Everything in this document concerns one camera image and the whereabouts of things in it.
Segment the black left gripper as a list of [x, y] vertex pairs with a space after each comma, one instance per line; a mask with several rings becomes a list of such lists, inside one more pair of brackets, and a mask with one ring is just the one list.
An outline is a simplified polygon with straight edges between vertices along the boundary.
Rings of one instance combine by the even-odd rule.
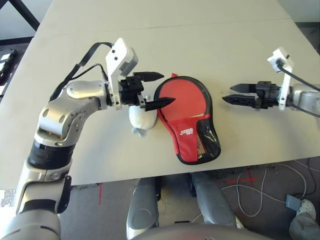
[[175, 101], [175, 98], [161, 97], [157, 100], [146, 102], [142, 95], [142, 92], [144, 91], [143, 82], [153, 82], [162, 78], [164, 78], [164, 75], [155, 71], [134, 72], [133, 76], [127, 76], [119, 82], [121, 104], [139, 106], [146, 112], [168, 106]]

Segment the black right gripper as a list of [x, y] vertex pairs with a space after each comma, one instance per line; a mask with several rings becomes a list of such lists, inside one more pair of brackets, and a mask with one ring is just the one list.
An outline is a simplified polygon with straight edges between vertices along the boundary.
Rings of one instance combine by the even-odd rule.
[[245, 106], [255, 109], [268, 109], [273, 106], [278, 106], [280, 87], [271, 81], [259, 81], [257, 84], [240, 83], [230, 87], [231, 90], [237, 93], [256, 93], [257, 99], [254, 96], [230, 94], [222, 97], [222, 99], [236, 106]]

